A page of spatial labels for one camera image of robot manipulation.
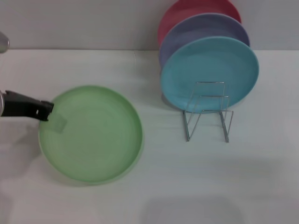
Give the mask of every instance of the wire plate rack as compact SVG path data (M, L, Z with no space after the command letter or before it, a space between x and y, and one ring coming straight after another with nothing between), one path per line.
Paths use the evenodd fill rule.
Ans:
M205 86L209 86L209 85L222 85L223 86L223 91L222 91L222 94L221 95L197 95L196 96L196 90L202 86L202 85L205 85ZM193 136L194 132L195 132L195 129L197 127L197 124L198 124L198 121L201 117L202 114L204 113L211 113L211 112L217 112L219 113L220 115L220 119L221 119L221 126L223 128L223 132L224 132L224 137L225 137L225 141L227 143L229 143L229 138L228 138L228 134L229 134L229 131L230 131L230 127L231 127L231 124L232 124L232 120L233 120L233 116L234 116L234 111L232 110L228 110L228 106L229 106L229 96L226 96L224 95L225 94L225 89L226 89L226 84L225 82L196 82L195 85L194 85L194 88L192 90L192 93L191 93L191 96L190 96L190 100L185 108L185 110L183 110L183 118L184 118L184 125L185 125L185 132L186 132L186 136L187 136L187 141L190 141L191 137ZM201 110L199 113L196 113L196 108L198 106L200 106L200 103L202 102L203 99L205 98L214 98L214 99L219 99L220 100L220 107L219 109L213 109L213 110L209 110L209 109L204 109L204 110ZM193 108L190 110L189 107L191 102L195 100L195 104L193 106ZM226 105L223 107L223 101L226 100ZM226 117L227 117L227 113L230 113L231 114L231 117L230 117L230 122L229 122L229 126L228 126L228 129L226 127ZM196 123L195 123L195 126L193 128L193 130L189 131L189 128L190 128L190 124L191 124L191 120L193 119L194 117L194 114L197 114L198 117L197 117L197 120L196 120Z

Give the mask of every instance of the red plate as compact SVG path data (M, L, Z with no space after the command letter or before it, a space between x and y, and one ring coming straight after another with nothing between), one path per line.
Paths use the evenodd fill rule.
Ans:
M184 19L201 13L222 13L241 22L238 10L228 0L179 0L166 11L160 22L159 45L171 28Z

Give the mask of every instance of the white table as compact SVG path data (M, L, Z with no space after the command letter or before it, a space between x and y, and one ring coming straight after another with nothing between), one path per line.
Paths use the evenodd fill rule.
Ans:
M257 51L260 77L225 143L216 115L190 142L182 114L161 100L157 52L11 50L0 89L51 100L96 84L127 97L145 131L138 164L84 186L40 155L38 122L0 119L1 224L298 224L299 51Z

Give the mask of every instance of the plastic plate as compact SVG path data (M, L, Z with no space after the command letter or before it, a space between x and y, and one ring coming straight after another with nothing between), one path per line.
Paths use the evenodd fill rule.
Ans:
M183 46L170 57L161 73L161 87L171 104L185 110L196 82L225 82L224 95L229 96L231 106L252 90L258 73L256 55L246 44L230 37L207 37ZM222 96L223 85L196 87L188 111L200 113L221 108L219 98L200 96Z
M238 10L228 0L179 0L166 11L160 22L158 28L159 45L175 25L201 13L221 13L241 23Z
M98 86L69 90L53 100L40 123L43 154L71 179L100 184L126 174L142 151L143 131L134 107Z
M199 14L183 20L169 31L159 52L161 67L179 48L211 36L232 37L249 46L246 30L237 20L218 13Z

